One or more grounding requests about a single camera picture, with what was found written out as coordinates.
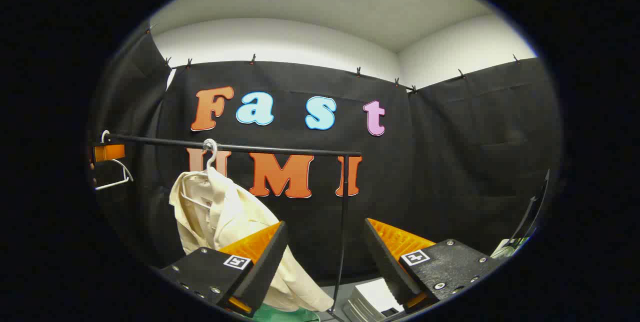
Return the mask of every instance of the clothes rack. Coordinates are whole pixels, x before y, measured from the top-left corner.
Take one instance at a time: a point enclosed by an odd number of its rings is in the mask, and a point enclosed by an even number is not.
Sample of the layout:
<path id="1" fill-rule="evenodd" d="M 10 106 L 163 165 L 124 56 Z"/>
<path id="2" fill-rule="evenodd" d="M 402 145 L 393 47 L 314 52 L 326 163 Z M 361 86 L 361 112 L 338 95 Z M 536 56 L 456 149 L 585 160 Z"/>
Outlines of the clothes rack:
<path id="1" fill-rule="evenodd" d="M 141 136 L 128 136 L 128 135 L 118 135 L 114 133 L 103 133 L 102 140 L 111 141 L 111 140 L 120 140 L 120 141 L 130 141 L 130 142 L 140 142 L 143 144 L 149 145 L 158 145 L 158 146 L 176 146 L 176 147 L 190 147 L 196 149 L 203 149 L 207 151 L 212 150 L 212 146 L 203 143 L 203 142 L 193 142 L 193 141 L 182 141 L 182 140 L 167 140 L 163 138 L 148 138 Z M 330 311 L 327 311 L 329 315 L 333 316 L 339 322 L 342 321 L 336 315 L 334 315 L 334 310 L 336 310 L 336 299 L 338 299 L 338 289 L 340 287 L 340 281 L 343 274 L 343 262 L 345 259 L 345 220 L 347 217 L 347 210 L 349 206 L 349 157 L 350 156 L 362 156 L 362 154 L 358 151 L 330 151 L 330 150 L 315 150 L 315 149 L 283 149 L 278 147 L 262 147 L 262 146 L 248 146 L 248 145 L 224 145 L 217 144 L 218 151 L 231 151 L 231 152 L 242 152 L 242 153 L 272 153 L 272 154 L 297 154 L 297 155 L 310 155 L 310 156 L 342 156 L 343 157 L 343 165 L 342 165 L 342 215 L 340 218 L 340 261 L 338 268 L 338 276 L 336 277 L 335 290 L 333 293 L 333 306 Z"/>

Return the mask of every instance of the white wall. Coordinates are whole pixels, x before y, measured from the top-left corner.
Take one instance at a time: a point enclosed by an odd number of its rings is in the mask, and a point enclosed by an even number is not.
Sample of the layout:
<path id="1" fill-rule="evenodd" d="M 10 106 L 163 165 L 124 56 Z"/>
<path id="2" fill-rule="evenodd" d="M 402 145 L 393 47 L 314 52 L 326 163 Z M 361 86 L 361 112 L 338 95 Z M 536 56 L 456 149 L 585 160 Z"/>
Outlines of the white wall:
<path id="1" fill-rule="evenodd" d="M 425 87 L 462 73 L 536 57 L 512 27 L 497 15 L 474 17 L 432 33 L 398 54 L 400 83 Z"/>
<path id="2" fill-rule="evenodd" d="M 313 24 L 279 19 L 221 19 L 154 35 L 169 65 L 251 60 L 304 63 L 393 81 L 400 76 L 398 55 L 372 42 Z"/>

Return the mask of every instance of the white plastic hanger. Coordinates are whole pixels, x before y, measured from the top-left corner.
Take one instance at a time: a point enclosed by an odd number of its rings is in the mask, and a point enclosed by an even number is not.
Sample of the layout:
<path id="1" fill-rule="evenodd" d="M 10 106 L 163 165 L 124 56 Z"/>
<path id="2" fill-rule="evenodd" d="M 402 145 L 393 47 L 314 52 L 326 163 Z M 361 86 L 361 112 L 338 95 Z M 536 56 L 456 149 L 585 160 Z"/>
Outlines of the white plastic hanger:
<path id="1" fill-rule="evenodd" d="M 105 135 L 106 135 L 106 134 L 108 134 L 108 133 L 109 133 L 109 130 L 105 130 L 105 131 L 103 131 L 103 133 L 102 133 L 102 138 L 101 138 L 101 140 L 100 140 L 100 141 L 101 141 L 103 144 L 105 143 Z M 133 176 L 131 176 L 131 172 L 129 172 L 129 170 L 127 169 L 127 167 L 126 167 L 122 162 L 120 162 L 120 161 L 118 161 L 118 160 L 108 160 L 108 161 L 113 161 L 113 162 L 118 163 L 119 165 L 121 165 L 121 166 L 122 166 L 122 178 L 123 178 L 123 180 L 122 180 L 122 181 L 118 181 L 118 182 L 114 182 L 114 183 L 110 183 L 109 185 L 98 186 L 98 187 L 96 187 L 96 188 L 95 188 L 95 190 L 96 190 L 96 191 L 103 190 L 103 189 L 105 189 L 105 188 L 107 188 L 107 187 L 112 187 L 112 186 L 120 185 L 120 184 L 122 184 L 122 183 L 126 183 L 126 182 L 128 182 L 128 181 L 133 182 Z"/>
<path id="2" fill-rule="evenodd" d="M 211 158 L 208 159 L 208 161 L 206 161 L 206 170 L 198 172 L 197 174 L 192 174 L 190 176 L 205 176 L 205 177 L 208 177 L 207 171 L 211 167 L 211 163 L 213 163 L 213 161 L 216 160 L 216 156 L 218 154 L 218 144 L 216 144 L 216 142 L 212 138 L 208 138 L 207 140 L 204 140 L 203 150 L 209 150 L 212 153 Z M 180 195 L 184 199 L 186 199 L 188 201 L 191 201 L 194 204 L 202 206 L 202 207 L 206 208 L 207 210 L 211 210 L 211 206 L 207 206 L 207 205 L 203 204 L 202 202 L 195 201 L 194 199 L 191 199 L 190 197 L 187 197 L 185 195 L 185 179 L 182 179 L 182 191 L 180 191 Z"/>

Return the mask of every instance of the light blue letter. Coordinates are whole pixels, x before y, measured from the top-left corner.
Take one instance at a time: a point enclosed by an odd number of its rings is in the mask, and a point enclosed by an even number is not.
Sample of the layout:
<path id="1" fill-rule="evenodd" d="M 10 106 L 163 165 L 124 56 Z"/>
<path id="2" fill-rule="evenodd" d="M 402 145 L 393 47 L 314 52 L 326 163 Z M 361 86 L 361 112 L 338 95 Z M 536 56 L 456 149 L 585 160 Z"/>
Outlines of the light blue letter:
<path id="1" fill-rule="evenodd" d="M 336 122 L 334 112 L 336 102 L 328 97 L 314 96 L 306 102 L 306 110 L 311 114 L 304 118 L 310 129 L 330 129 Z"/>
<path id="2" fill-rule="evenodd" d="M 235 113 L 236 119 L 243 124 L 256 123 L 260 126 L 271 124 L 274 121 L 272 107 L 274 98 L 266 92 L 251 92 L 242 98 L 243 105 Z"/>

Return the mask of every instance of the green cloth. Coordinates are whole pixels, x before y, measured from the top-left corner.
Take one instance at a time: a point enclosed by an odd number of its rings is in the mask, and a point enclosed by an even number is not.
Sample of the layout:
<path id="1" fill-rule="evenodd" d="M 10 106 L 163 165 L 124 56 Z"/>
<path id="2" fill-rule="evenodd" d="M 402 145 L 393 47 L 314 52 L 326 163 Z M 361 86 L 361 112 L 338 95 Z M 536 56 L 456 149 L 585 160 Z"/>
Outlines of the green cloth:
<path id="1" fill-rule="evenodd" d="M 254 313 L 253 320 L 256 322 L 320 322 L 315 313 L 306 309 L 284 312 L 265 304 L 262 304 Z"/>

